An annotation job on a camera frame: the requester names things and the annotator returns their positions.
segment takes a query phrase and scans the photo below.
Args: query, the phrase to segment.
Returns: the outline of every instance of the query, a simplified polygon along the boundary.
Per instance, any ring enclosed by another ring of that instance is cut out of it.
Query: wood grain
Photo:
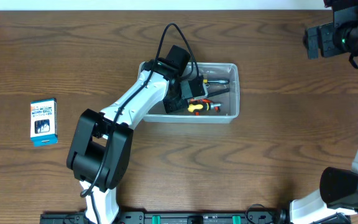
[[[65,167],[76,122],[135,82],[170,21],[198,61],[238,66],[240,115],[219,125],[140,123],[119,204],[245,210],[309,194],[327,166],[349,169],[358,147],[358,71],[347,55],[308,60],[301,43],[305,27],[331,19],[323,11],[0,12],[0,223],[85,208]],[[172,44],[183,46],[173,29],[162,55]],[[35,148],[29,104],[50,97],[59,143]]]

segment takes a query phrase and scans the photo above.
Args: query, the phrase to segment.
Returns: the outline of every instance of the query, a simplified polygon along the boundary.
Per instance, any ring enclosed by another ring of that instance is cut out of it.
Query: blue and white box
[[[57,104],[54,98],[31,103],[30,137],[35,147],[57,143],[56,112]]]

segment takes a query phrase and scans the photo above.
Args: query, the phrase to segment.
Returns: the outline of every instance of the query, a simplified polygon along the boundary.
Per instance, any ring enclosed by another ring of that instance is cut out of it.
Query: cable
[[[145,86],[147,86],[147,84],[149,83],[150,79],[152,78],[152,75],[153,75],[153,72],[154,72],[154,68],[157,64],[157,61],[158,61],[158,58],[160,56],[160,51],[161,51],[161,47],[162,47],[162,43],[164,41],[164,37],[165,37],[165,34],[167,33],[167,30],[170,26],[174,26],[177,31],[179,32],[179,34],[181,35],[183,41],[185,41],[185,44],[189,50],[189,53],[190,53],[190,56],[191,56],[191,72],[189,74],[187,74],[185,77],[188,78],[192,73],[193,73],[193,62],[194,64],[196,65],[196,70],[197,70],[197,77],[199,77],[200,75],[200,72],[198,70],[198,65],[197,65],[197,61],[193,55],[193,52],[191,51],[191,48],[189,46],[189,43],[187,42],[186,40],[186,37],[183,35],[183,33],[181,32],[180,28],[178,27],[178,25],[176,25],[174,22],[171,22],[169,23],[166,28],[164,29],[164,32],[162,33],[162,36],[161,36],[161,40],[160,40],[160,44],[158,45],[158,50],[157,50],[157,54],[155,55],[155,60],[154,60],[154,63],[152,65],[152,69],[150,70],[150,74],[149,76],[147,77],[146,81],[143,82],[143,84],[130,96],[128,97],[128,99],[120,106],[118,107],[117,109],[117,113],[114,117],[114,120],[112,122],[112,125],[111,125],[111,130],[110,130],[110,133],[109,133],[109,136],[112,135],[113,131],[114,131],[114,127],[117,123],[117,120],[118,120],[118,117],[119,115],[121,115],[122,113],[122,110],[125,108],[125,106],[131,101],[131,99],[133,99],[140,91],[143,90],[143,88],[145,88]],[[109,146],[110,146],[110,138],[107,139],[107,143],[106,143],[106,150],[104,151],[104,155],[103,155],[103,158],[102,158],[102,162],[100,163],[100,166],[99,166],[99,169],[96,173],[96,176],[94,178],[94,181],[92,182],[92,184],[90,185],[90,187],[88,187],[88,189],[86,190],[83,190],[81,193],[80,193],[80,197],[81,198],[85,198],[86,196],[89,196],[92,192],[92,189],[93,187],[96,185],[96,182],[98,181],[99,179],[99,176],[100,174],[102,173],[102,170],[103,170],[103,167],[107,161],[107,154],[109,152]]]
[[[94,215],[96,216],[96,224],[100,224],[99,214],[98,214],[98,211],[96,210],[96,203],[94,202],[93,193],[91,194],[91,201],[92,201],[93,212],[94,212]]]
[[[247,219],[248,222],[250,222],[251,224],[255,224],[255,223],[248,218],[248,211],[249,211],[252,207],[255,207],[255,206],[260,206],[260,207],[262,207],[262,208],[265,208],[265,207],[264,207],[263,205],[261,205],[261,204],[253,204],[253,205],[251,205],[251,206],[246,210],[246,219]],[[272,214],[271,212],[267,212],[267,213],[269,213],[269,215],[271,215],[272,217],[274,217],[274,214]]]
[[[191,59],[191,71],[189,72],[189,74],[185,75],[184,77],[180,77],[180,80],[186,80],[188,77],[190,77],[190,75],[193,73],[193,59]]]

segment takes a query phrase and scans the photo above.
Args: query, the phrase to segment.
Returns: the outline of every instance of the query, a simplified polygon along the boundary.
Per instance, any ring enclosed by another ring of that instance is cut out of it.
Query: green clamp
[[[153,215],[152,224],[161,224],[161,217],[159,215]]]
[[[233,215],[233,224],[241,224],[241,217],[239,215]]]

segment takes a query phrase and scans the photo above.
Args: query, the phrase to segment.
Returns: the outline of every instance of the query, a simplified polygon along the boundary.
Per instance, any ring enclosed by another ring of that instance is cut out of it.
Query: yellow screwdriver handle
[[[187,110],[192,113],[194,112],[194,110],[202,110],[204,108],[204,106],[202,104],[197,104],[197,105],[189,105],[189,107],[187,108]]]

